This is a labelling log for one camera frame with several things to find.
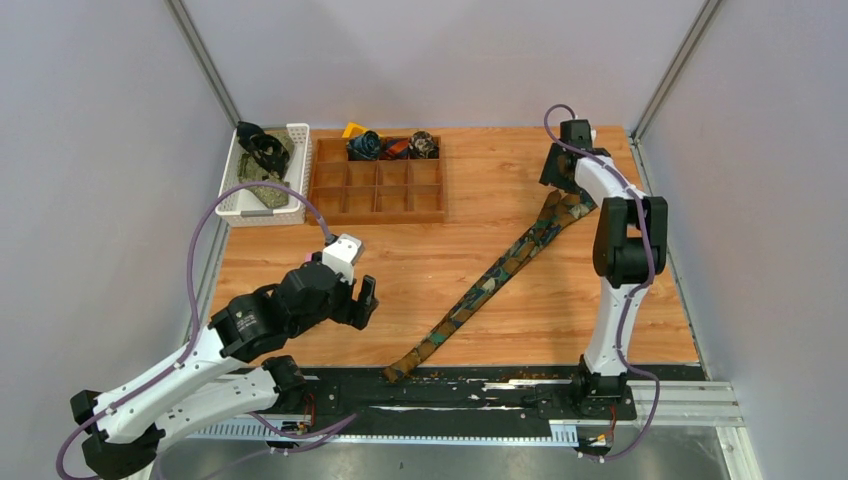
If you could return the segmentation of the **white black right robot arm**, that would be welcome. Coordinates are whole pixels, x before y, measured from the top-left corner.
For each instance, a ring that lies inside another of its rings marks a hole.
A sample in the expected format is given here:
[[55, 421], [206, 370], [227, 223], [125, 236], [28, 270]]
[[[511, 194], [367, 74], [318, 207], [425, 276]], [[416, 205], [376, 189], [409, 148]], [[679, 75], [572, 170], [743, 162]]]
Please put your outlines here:
[[665, 268], [668, 231], [667, 201], [627, 180], [593, 140], [587, 120], [561, 122], [540, 177], [600, 210], [592, 261], [601, 299], [569, 393], [573, 409], [589, 418], [627, 398], [632, 332], [654, 277]]

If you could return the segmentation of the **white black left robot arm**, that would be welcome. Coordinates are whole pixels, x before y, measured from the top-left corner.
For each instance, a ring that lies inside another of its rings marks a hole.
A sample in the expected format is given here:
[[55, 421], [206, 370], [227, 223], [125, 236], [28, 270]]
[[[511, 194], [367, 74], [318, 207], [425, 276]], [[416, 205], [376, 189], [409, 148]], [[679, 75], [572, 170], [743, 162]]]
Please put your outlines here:
[[233, 298], [195, 344], [108, 392], [71, 398], [86, 437], [86, 465], [101, 479], [122, 479], [185, 436], [243, 413], [298, 411], [306, 379], [294, 359], [275, 351], [324, 320], [364, 329], [376, 310], [377, 281], [347, 280], [309, 261], [274, 284]]

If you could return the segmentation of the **dark patterned necktie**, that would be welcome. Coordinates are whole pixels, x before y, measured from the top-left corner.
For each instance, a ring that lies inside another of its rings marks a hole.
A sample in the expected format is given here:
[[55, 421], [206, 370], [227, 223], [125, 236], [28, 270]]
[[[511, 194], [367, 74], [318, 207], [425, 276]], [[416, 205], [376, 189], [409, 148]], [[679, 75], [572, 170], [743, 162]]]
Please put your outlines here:
[[498, 291], [543, 251], [568, 226], [596, 208], [587, 193], [551, 192], [536, 220], [483, 273], [442, 319], [409, 352], [383, 370], [390, 383], [397, 383], [438, 350]]

